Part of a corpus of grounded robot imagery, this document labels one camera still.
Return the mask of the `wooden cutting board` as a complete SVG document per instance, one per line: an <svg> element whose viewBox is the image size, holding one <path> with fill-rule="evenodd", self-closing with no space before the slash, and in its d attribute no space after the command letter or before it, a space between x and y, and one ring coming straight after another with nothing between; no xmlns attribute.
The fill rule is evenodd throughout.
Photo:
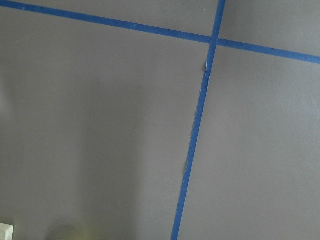
<svg viewBox="0 0 320 240"><path fill-rule="evenodd" d="M14 231L13 225L0 223L0 240L12 240L13 231Z"/></svg>

